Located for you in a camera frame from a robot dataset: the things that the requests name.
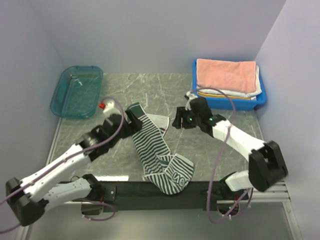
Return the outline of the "green white striped towel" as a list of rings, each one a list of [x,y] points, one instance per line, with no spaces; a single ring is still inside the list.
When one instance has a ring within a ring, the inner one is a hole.
[[[170,118],[146,113],[140,103],[128,108],[142,122],[142,129],[132,136],[133,144],[143,167],[143,178],[166,195],[183,191],[194,174],[194,163],[173,154],[164,140]]]

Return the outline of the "pink terry towel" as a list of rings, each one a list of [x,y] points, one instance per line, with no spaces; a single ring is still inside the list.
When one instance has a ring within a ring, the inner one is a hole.
[[[223,61],[198,58],[196,82],[203,88],[251,93],[255,88],[255,61]]]

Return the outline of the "white terry towel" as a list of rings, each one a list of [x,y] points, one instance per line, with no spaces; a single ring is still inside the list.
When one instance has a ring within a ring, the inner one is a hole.
[[[260,83],[260,69],[259,66],[256,65],[255,67],[255,91],[249,92],[249,93],[243,93],[243,92],[237,92],[237,91],[231,91],[231,90],[222,90],[223,93],[225,93],[228,96],[236,96],[241,98],[253,98],[257,97],[259,94],[262,93],[261,83]],[[212,89],[202,89],[198,92],[206,93],[206,94],[221,94],[220,92]]]

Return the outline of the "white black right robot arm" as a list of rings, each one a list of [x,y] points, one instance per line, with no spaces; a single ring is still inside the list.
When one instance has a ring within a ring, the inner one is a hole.
[[[232,172],[214,181],[210,195],[218,200],[232,200],[244,190],[253,189],[269,197],[285,194],[283,184],[288,169],[280,146],[265,142],[234,126],[227,118],[212,113],[203,97],[188,98],[188,106],[178,106],[172,126],[176,129],[199,128],[212,138],[225,141],[248,162],[248,169]]]

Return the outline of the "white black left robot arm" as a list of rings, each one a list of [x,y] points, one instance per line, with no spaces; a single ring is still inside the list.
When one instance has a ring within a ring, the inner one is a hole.
[[[113,110],[105,115],[102,125],[84,133],[63,155],[44,168],[21,180],[15,177],[8,180],[5,200],[19,224],[29,226],[46,211],[69,201],[104,200],[105,191],[92,174],[85,174],[69,183],[62,183],[62,180],[106,154],[119,140],[140,131],[142,125],[131,110]]]

